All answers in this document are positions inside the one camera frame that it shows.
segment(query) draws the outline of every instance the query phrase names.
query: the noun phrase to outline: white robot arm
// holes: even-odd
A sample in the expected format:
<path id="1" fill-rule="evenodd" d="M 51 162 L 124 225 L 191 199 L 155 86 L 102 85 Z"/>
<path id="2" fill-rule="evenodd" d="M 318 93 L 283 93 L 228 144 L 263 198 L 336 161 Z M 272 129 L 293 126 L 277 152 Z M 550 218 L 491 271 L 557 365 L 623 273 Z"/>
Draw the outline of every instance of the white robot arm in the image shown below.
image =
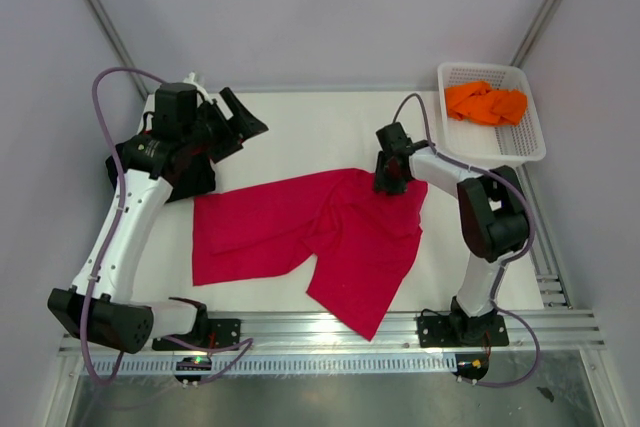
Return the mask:
<path id="1" fill-rule="evenodd" d="M 220 96 L 233 114 L 230 119 L 215 101 L 205 98 L 198 106 L 198 95 L 197 87 L 191 84 L 162 84 L 155 94 L 151 131 L 141 132 L 123 144 L 124 202 L 118 184 L 96 244 L 80 273 L 68 290 L 53 289 L 49 296 L 49 310 L 72 336 L 80 337 L 81 312 L 87 301 L 89 342 L 136 353 L 149 338 L 166 335 L 184 335 L 196 345 L 207 341 L 210 332 L 203 304 L 176 298 L 145 305 L 131 302 L 142 250 L 174 189 L 180 190 L 182 197 L 202 193 L 184 182 L 189 176 L 202 174 L 195 167 L 207 169 L 204 174 L 213 179 L 209 159 L 218 162 L 242 149 L 244 141 L 268 130 L 229 88 Z M 193 159 L 201 155 L 208 158 L 196 164 Z M 108 239 L 117 214 L 117 229 Z M 98 251 L 107 240 L 100 270 L 93 277 Z M 95 281 L 93 292 L 86 299 L 91 280 Z"/>
<path id="2" fill-rule="evenodd" d="M 494 178 L 443 160 L 427 141 L 412 143 L 398 122 L 376 135 L 382 148 L 376 166 L 377 191 L 401 195 L 407 182 L 419 179 L 458 199 L 462 233 L 471 252 L 449 321 L 457 345 L 482 345 L 486 332 L 502 320 L 493 306 L 502 261 L 521 250 L 529 237 L 524 206 Z M 492 173 L 522 192 L 510 167 Z"/>

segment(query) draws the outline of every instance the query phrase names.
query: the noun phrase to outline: red towel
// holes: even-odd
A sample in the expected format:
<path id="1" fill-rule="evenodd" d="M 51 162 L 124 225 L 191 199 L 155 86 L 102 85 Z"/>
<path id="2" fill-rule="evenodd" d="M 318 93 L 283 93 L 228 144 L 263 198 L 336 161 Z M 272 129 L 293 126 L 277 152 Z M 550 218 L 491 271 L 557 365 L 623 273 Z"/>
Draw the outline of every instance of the red towel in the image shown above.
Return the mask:
<path id="1" fill-rule="evenodd" d="M 316 254 L 307 294 L 368 340 L 420 243 L 427 184 L 373 192 L 373 174 L 334 170 L 195 199 L 194 285 L 273 277 Z"/>

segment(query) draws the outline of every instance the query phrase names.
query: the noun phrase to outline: white basket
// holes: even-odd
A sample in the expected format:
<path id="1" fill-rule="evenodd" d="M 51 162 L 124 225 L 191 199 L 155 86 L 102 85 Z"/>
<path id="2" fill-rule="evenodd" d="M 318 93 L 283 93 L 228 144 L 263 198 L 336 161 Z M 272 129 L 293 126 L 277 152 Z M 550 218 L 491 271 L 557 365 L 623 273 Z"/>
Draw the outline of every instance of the white basket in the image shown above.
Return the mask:
<path id="1" fill-rule="evenodd" d="M 447 116 L 444 90 L 453 85 L 484 80 L 493 89 L 519 90 L 527 96 L 527 110 L 516 126 L 488 127 Z M 547 153 L 529 82 L 516 67 L 493 64 L 445 62 L 438 66 L 443 138 L 440 147 L 474 165 L 517 167 L 541 160 Z"/>

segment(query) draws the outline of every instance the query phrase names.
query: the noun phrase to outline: white table surface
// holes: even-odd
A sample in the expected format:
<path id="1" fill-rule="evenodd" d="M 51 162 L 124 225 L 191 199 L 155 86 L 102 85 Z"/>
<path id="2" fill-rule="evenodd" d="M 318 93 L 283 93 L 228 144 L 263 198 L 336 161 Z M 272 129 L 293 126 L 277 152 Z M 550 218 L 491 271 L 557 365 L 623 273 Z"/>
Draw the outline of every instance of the white table surface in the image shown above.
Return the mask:
<path id="1" fill-rule="evenodd" d="M 217 192 L 325 170 L 357 167 L 373 172 L 379 150 L 376 130 L 391 122 L 407 92 L 239 94 L 269 126 L 244 150 L 216 166 Z M 437 143 L 439 100 L 424 92 Z M 414 141 L 424 138 L 415 101 L 400 120 Z M 153 97 L 145 110 L 153 109 Z M 187 297 L 219 311 L 325 311 L 306 295 L 315 257 L 287 275 L 194 287 L 191 278 L 193 201 L 164 206 L 144 249 L 133 300 Z M 422 208 L 422 240 L 413 268 L 400 286 L 392 311 L 428 307 L 448 310 L 465 274 L 469 250 L 462 239 L 457 200 L 429 186 Z M 542 309 L 530 256 L 509 266 L 498 296 L 507 309 Z"/>

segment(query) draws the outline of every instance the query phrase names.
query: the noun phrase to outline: orange cloth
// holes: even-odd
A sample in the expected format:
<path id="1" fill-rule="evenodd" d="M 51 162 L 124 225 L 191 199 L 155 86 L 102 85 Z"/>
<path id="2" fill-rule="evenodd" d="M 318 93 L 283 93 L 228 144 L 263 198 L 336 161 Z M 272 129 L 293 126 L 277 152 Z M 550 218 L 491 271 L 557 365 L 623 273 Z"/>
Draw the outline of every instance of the orange cloth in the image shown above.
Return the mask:
<path id="1" fill-rule="evenodd" d="M 527 96 L 517 90 L 492 90 L 487 82 L 448 87 L 447 114 L 481 125 L 518 125 L 527 110 Z"/>

